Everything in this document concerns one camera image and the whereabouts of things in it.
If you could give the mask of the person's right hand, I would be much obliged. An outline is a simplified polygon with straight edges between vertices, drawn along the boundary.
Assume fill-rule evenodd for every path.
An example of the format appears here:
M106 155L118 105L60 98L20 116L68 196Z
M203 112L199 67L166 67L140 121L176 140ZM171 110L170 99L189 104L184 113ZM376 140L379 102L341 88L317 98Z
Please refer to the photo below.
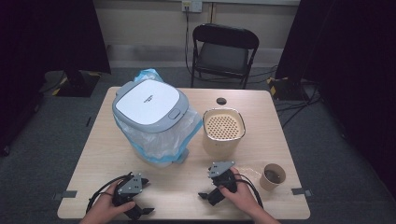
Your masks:
M257 220L263 209L256 202L248 184L242 181L239 172L234 167L231 167L230 170L233 172L233 176L236 180L236 192L230 192L223 186L219 186L219 191L238 209L250 216L253 220Z

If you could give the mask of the white wall socket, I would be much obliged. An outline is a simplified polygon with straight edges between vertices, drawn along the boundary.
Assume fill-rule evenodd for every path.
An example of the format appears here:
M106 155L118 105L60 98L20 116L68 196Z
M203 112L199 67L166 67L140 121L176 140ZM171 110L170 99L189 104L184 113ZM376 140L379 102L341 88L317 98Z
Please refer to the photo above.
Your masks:
M203 2L199 0L183 0L181 2L181 10L183 12L201 13Z

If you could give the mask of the person's left hand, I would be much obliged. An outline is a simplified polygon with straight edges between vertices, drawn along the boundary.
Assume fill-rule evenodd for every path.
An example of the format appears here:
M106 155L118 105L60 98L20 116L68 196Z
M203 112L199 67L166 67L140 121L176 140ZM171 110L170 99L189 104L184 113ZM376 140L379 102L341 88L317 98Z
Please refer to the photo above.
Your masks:
M107 224L114 217L135 207L135 202L128 202L119 206L113 204L112 199L116 186L117 183L112 183L106 191L99 196L79 224Z

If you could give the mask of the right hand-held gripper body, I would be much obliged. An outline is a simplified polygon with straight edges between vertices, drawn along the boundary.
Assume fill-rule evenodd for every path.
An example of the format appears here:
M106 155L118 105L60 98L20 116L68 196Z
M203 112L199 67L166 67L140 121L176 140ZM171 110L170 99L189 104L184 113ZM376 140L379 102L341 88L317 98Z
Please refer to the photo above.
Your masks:
M231 171L233 165L233 161L214 161L209 168L214 172L210 179L216 187L223 186L228 191L235 193L237 186L234 173Z

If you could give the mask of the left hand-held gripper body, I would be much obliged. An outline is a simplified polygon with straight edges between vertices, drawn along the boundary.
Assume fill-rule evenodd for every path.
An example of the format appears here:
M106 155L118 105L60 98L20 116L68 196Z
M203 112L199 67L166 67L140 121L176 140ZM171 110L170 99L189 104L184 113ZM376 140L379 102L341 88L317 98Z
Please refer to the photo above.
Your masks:
M115 206L131 202L133 197L142 191L143 181L141 174L130 174L116 186L112 202Z

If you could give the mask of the brown paper cup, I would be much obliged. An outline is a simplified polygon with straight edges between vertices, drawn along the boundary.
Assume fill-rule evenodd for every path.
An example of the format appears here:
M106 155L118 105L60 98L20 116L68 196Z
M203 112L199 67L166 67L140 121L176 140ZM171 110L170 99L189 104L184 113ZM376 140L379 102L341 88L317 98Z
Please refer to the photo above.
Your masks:
M271 191L283 184L285 180L285 170L278 164L269 163L263 168L260 185L263 189Z

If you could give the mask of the black curtain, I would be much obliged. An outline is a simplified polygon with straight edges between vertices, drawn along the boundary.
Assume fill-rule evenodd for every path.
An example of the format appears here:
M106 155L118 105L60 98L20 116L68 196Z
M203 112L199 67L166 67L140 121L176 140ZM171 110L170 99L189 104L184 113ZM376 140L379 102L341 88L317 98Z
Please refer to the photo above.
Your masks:
M0 0L0 156L66 70L110 72L93 0Z
M319 84L396 198L396 0L300 0L276 77Z

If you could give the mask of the black folding chair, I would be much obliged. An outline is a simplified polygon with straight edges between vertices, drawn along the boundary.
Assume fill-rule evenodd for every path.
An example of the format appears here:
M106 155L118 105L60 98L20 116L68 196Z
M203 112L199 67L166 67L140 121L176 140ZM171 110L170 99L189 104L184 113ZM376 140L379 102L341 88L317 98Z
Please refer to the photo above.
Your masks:
M240 80L244 89L254 57L260 45L259 38L248 29L215 23L204 23L192 32L193 57L191 86L195 73Z

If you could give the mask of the grey tape piece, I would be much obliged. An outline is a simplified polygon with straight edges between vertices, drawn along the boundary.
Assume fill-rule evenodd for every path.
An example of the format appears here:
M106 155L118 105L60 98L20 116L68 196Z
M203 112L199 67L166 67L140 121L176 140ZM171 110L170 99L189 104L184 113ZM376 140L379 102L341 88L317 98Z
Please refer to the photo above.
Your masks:
M313 196L313 192L310 189L295 188L291 189L293 195L304 195L305 197Z
M77 195L76 190L65 190L63 192L57 192L53 195L52 199L56 201L61 201L64 198L75 198Z

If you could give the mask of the beige container with perforated strainer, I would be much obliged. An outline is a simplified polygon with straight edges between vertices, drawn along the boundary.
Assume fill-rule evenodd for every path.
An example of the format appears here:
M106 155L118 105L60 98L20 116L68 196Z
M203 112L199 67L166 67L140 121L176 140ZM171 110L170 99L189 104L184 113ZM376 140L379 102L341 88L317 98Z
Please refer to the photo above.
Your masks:
M225 159L234 154L246 134L241 114L233 108L212 108L203 116L205 152L213 158Z

